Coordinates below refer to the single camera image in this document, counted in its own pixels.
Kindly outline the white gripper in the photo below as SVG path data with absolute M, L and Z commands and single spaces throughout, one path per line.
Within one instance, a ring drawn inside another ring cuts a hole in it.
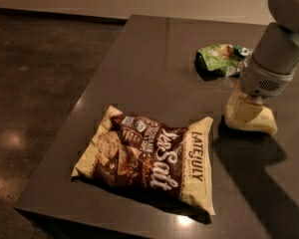
M 269 98 L 279 96 L 293 80 L 294 74 L 281 75 L 261 67 L 249 55 L 239 73 L 241 91 L 251 97 Z M 239 125 L 258 124 L 264 106 L 247 98 L 238 98 L 234 107 L 233 120 Z

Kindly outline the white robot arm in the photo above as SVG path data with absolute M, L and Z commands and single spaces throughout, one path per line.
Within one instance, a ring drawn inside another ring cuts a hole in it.
M 299 0 L 268 0 L 268 8 L 273 21 L 239 74 L 240 95 L 235 98 L 233 117 L 244 123 L 259 116 L 266 125 L 274 122 L 263 100 L 280 95 L 299 64 Z

